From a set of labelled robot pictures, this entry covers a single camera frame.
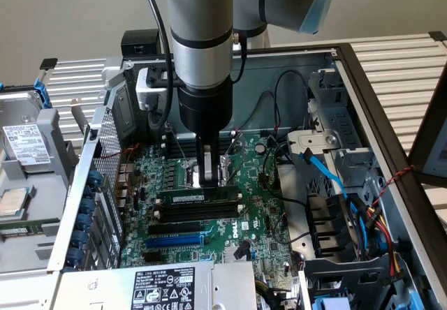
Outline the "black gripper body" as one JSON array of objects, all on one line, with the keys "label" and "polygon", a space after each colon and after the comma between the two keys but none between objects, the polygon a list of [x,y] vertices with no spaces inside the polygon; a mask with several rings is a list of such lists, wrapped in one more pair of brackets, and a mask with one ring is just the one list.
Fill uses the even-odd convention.
[{"label": "black gripper body", "polygon": [[202,145],[216,145],[219,132],[233,114],[233,83],[225,79],[210,89],[180,87],[177,90],[182,123]]}]

